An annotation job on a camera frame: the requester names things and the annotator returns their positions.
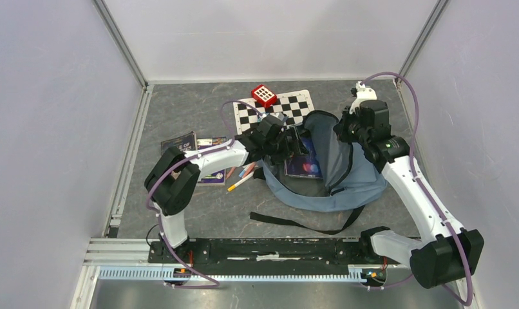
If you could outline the dark blue barcode book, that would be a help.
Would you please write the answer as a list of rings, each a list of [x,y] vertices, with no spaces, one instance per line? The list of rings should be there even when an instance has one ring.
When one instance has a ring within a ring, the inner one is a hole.
[[[310,137],[301,137],[301,141],[308,153],[286,160],[284,163],[285,175],[294,178],[322,179],[320,164],[317,161],[312,140]]]

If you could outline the blue student backpack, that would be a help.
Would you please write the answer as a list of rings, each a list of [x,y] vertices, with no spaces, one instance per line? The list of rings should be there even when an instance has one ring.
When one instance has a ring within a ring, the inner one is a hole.
[[[338,141],[334,132],[338,122],[335,115],[315,110],[302,123],[303,129],[310,133],[320,179],[285,176],[281,165],[268,160],[262,161],[253,173],[279,201],[293,209],[314,213],[349,211],[343,226],[324,230],[323,234],[327,235],[336,235],[350,227],[366,205],[379,199],[387,187],[387,181],[366,159],[359,144]]]

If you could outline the purple cover book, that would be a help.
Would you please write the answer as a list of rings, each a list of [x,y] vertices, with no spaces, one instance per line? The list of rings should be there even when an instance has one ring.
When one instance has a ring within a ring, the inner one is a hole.
[[[197,140],[197,150],[207,149],[213,146],[221,145],[227,141],[227,138],[224,136],[214,137],[214,138],[198,138]],[[206,185],[225,185],[226,178],[226,170],[222,169],[220,171],[216,171],[212,174],[208,174],[202,179],[198,181],[198,185],[206,186]]]

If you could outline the Tale of Two Cities book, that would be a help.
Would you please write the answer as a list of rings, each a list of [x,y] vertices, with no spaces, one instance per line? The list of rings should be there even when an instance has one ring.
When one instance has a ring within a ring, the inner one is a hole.
[[[190,131],[182,136],[161,142],[160,154],[163,155],[170,147],[176,147],[182,152],[196,151],[198,149],[196,133]]]

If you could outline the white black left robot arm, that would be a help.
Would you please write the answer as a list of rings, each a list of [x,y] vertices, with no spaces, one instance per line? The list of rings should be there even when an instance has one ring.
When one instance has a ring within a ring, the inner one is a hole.
[[[299,131],[295,126],[285,127],[285,119],[282,113],[271,113],[220,145],[188,152],[174,146],[163,153],[144,187],[146,207],[155,213],[164,254],[171,261],[181,262],[188,256],[184,210],[201,178],[265,158],[278,164],[300,153]]]

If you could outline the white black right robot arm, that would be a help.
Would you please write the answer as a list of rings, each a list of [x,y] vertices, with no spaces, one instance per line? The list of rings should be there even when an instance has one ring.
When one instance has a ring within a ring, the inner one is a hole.
[[[424,288],[471,277],[484,247],[484,238],[467,230],[429,185],[411,155],[408,143],[393,135],[387,103],[365,100],[346,107],[334,127],[338,140],[359,144],[366,159],[394,188],[416,224],[420,238],[401,236],[387,227],[361,234],[360,258],[374,263],[382,256],[411,270]]]

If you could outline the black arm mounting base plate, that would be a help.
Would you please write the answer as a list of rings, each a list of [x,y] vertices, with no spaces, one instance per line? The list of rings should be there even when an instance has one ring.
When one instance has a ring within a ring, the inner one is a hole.
[[[196,238],[172,256],[160,240],[149,243],[148,262],[183,262],[208,276],[344,275],[349,265],[394,265],[368,255],[356,239],[347,238]]]

